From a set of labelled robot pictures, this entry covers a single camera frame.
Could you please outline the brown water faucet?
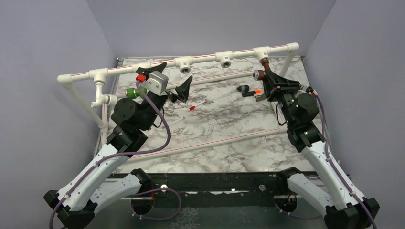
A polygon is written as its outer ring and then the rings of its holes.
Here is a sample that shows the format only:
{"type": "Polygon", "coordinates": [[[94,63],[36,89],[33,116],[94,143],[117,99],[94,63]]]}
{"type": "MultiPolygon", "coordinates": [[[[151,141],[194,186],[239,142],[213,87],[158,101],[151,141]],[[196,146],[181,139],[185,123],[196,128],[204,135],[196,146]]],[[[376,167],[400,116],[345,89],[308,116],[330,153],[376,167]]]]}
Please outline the brown water faucet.
{"type": "Polygon", "coordinates": [[[262,81],[266,78],[266,69],[270,69],[269,67],[269,59],[264,58],[260,61],[261,65],[263,66],[263,70],[254,70],[252,77],[255,81],[262,81]]]}

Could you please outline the green water faucet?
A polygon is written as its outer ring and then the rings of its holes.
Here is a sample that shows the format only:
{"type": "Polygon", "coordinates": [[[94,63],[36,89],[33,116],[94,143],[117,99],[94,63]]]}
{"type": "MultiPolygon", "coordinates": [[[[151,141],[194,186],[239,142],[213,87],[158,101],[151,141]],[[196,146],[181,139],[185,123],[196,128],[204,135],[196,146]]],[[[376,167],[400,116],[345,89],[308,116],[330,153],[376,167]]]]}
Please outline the green water faucet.
{"type": "Polygon", "coordinates": [[[125,91],[125,95],[127,98],[132,99],[132,100],[136,99],[138,97],[144,99],[143,93],[141,93],[140,90],[137,88],[128,88],[125,91]]]}

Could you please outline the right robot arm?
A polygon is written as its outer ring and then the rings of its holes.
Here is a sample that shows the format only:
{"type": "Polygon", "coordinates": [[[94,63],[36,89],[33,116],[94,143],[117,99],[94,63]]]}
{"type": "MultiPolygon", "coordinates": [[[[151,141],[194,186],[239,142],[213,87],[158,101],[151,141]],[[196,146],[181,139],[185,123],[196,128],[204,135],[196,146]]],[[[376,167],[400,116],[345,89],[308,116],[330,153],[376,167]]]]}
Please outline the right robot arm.
{"type": "Polygon", "coordinates": [[[313,122],[322,112],[318,96],[303,91],[299,82],[286,79],[269,67],[256,71],[254,78],[263,83],[266,99],[276,103],[276,113],[284,116],[289,141],[324,184],[324,188],[318,187],[293,167],[280,173],[275,182],[277,191],[300,195],[330,229],[376,228],[375,217],[380,208],[377,200],[366,197],[344,173],[331,153],[324,130],[313,122]]]}

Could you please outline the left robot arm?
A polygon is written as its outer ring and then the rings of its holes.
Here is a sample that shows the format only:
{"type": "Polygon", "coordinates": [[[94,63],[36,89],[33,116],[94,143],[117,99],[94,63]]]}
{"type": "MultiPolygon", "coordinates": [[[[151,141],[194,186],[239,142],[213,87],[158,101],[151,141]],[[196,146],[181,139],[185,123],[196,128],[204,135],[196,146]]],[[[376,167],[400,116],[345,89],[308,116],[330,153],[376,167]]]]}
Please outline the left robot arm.
{"type": "Polygon", "coordinates": [[[140,196],[135,203],[137,215],[145,214],[143,207],[154,204],[153,183],[142,169],[134,169],[124,178],[105,185],[104,181],[120,165],[134,155],[143,155],[141,148],[148,137],[145,132],[155,126],[159,118],[165,130],[169,125],[164,118],[167,101],[186,102],[193,80],[189,76],[171,92],[167,89],[168,77],[163,73],[167,63],[136,70],[136,87],[126,90],[126,97],[114,106],[111,119],[116,127],[107,137],[93,160],[66,186],[50,190],[44,200],[52,208],[49,227],[58,218],[65,229],[83,229],[95,215],[112,203],[131,195],[140,196]]]}

